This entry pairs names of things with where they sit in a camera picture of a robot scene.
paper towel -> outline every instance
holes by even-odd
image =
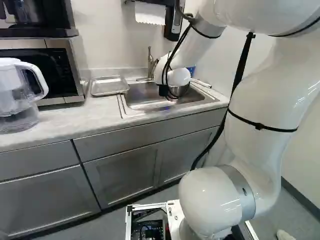
[[[135,20],[138,23],[165,25],[166,6],[136,1]]]

baseboard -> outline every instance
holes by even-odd
[[[304,206],[318,221],[320,221],[320,209],[308,198],[299,192],[287,180],[281,177],[281,184],[302,206]]]

cabinet door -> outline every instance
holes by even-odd
[[[157,145],[141,147],[84,164],[102,208],[154,186]]]
[[[98,211],[79,165],[0,183],[0,233],[10,239]]]
[[[159,184],[166,184],[187,173],[217,130],[217,127],[213,127],[163,142],[159,147],[161,161]],[[198,166],[201,166],[205,158],[206,155]]]

metal tray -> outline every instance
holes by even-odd
[[[120,75],[100,76],[92,79],[91,95],[101,97],[122,94],[129,89],[126,79]]]

microwave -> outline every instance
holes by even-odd
[[[72,38],[0,40],[0,58],[20,59],[41,70],[49,92],[45,98],[37,101],[38,106],[85,101]],[[34,75],[28,70],[24,74],[30,82],[30,88],[35,93],[41,91]]]

